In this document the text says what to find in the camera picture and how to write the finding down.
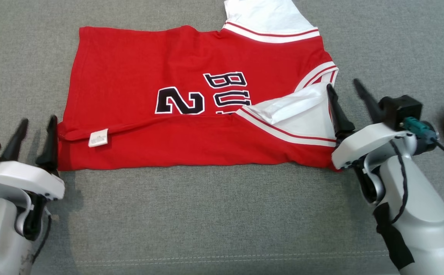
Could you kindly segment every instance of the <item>red jersey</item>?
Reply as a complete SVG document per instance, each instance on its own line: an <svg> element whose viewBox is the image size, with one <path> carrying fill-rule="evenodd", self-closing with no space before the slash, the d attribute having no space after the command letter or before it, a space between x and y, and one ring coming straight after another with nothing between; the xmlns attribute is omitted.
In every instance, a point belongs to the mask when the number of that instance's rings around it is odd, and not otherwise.
<svg viewBox="0 0 444 275"><path fill-rule="evenodd" d="M225 7L221 31L80 28L59 169L331 167L325 85L313 84L334 83L337 67L318 29L291 0ZM89 147L105 129L107 144Z"/></svg>

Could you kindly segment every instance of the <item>robotic arm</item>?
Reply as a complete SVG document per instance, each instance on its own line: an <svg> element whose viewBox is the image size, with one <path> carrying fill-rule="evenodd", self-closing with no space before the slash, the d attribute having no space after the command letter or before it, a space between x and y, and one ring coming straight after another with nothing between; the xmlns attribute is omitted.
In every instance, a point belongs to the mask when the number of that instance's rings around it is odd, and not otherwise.
<svg viewBox="0 0 444 275"><path fill-rule="evenodd" d="M419 121L422 104L409 96L379 103L355 80L373 124L355 132L332 85L327 86L337 148L332 162L353 168L363 197L373 205L377 232L402 275L444 275L444 202L412 160L435 149L438 135ZM57 172L57 118L51 117L44 152L36 165L17 162L28 120L23 120L0 157L0 275L28 275L49 233L46 204L61 200ZM49 226L36 252L33 242Z"/></svg>
<svg viewBox="0 0 444 275"><path fill-rule="evenodd" d="M444 202L411 158L435 149L437 132L419 121L422 104L415 99L377 103L358 80L354 84L373 124L355 132L328 85L338 144L332 162L355 170L400 274L444 275Z"/></svg>
<svg viewBox="0 0 444 275"><path fill-rule="evenodd" d="M57 172L56 116L50 119L37 166L18 162L27 127L28 120L22 120L0 157L0 275L30 274L52 222L46 204L64 197L65 185ZM43 231L44 212L49 224L40 247L34 252L33 242Z"/></svg>

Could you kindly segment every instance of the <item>clothing tag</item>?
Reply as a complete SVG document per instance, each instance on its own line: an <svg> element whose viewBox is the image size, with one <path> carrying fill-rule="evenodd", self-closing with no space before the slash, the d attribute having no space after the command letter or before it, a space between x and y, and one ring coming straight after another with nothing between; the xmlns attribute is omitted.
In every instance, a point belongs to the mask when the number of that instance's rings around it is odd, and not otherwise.
<svg viewBox="0 0 444 275"><path fill-rule="evenodd" d="M91 136L89 136L88 147L91 148L96 146L104 146L105 144L108 144L107 132L108 129L91 133Z"/></svg>

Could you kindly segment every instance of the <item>gray couch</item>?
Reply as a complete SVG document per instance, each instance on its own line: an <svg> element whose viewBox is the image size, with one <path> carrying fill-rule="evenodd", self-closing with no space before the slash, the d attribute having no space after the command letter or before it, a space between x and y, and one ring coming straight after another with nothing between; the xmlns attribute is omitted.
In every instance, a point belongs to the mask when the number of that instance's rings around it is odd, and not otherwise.
<svg viewBox="0 0 444 275"><path fill-rule="evenodd" d="M336 89L358 128L352 87L409 94L444 137L444 0L295 0L339 66ZM220 29L222 0L0 0L0 141L30 119L21 161L61 119L81 26ZM444 153L415 158L444 198ZM65 199L34 275L396 273L352 171L274 166L62 173Z"/></svg>

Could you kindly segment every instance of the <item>black lettering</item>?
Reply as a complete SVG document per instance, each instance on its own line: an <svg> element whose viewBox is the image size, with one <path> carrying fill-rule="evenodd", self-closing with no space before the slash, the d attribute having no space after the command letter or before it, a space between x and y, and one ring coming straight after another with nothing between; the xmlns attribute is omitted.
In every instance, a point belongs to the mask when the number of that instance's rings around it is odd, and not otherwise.
<svg viewBox="0 0 444 275"><path fill-rule="evenodd" d="M207 81L208 85L210 85L210 87L215 89L228 86L248 85L246 79L244 78L244 74L239 71L233 73L217 74L217 75L204 73L203 76L205 77L205 80Z"/></svg>
<svg viewBox="0 0 444 275"><path fill-rule="evenodd" d="M218 92L214 94L214 101L217 107L231 105L251 105L250 93L248 91Z"/></svg>
<svg viewBox="0 0 444 275"><path fill-rule="evenodd" d="M160 89L157 94L156 113L173 113L173 104L168 102L171 99L176 108L184 115L198 115L205 111L205 99L200 92L189 92L192 106L189 106L181 97L176 87Z"/></svg>

